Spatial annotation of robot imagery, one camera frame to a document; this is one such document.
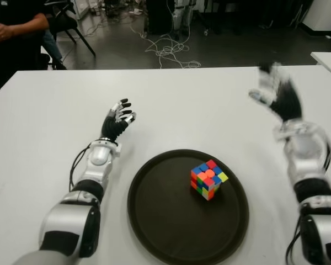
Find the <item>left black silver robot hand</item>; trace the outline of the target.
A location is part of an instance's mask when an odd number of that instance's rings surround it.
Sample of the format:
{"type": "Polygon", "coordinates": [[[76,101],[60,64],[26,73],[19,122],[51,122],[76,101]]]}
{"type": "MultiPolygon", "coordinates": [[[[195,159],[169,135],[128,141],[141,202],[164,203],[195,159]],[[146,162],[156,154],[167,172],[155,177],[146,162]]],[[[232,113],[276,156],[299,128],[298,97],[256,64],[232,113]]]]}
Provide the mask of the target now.
{"type": "Polygon", "coordinates": [[[100,138],[107,138],[111,142],[126,130],[136,120],[136,113],[129,109],[131,103],[127,98],[116,102],[104,119],[100,138]]]}

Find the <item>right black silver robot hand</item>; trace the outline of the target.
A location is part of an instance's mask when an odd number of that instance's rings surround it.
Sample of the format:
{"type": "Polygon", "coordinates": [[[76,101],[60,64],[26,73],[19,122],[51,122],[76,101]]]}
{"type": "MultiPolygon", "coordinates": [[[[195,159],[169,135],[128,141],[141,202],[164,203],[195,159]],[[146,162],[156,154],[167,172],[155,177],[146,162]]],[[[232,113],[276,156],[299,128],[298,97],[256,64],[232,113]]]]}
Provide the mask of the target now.
{"type": "Polygon", "coordinates": [[[289,74],[278,62],[258,66],[258,88],[251,89],[249,96],[268,107],[283,122],[302,118],[300,99],[289,74]]]}

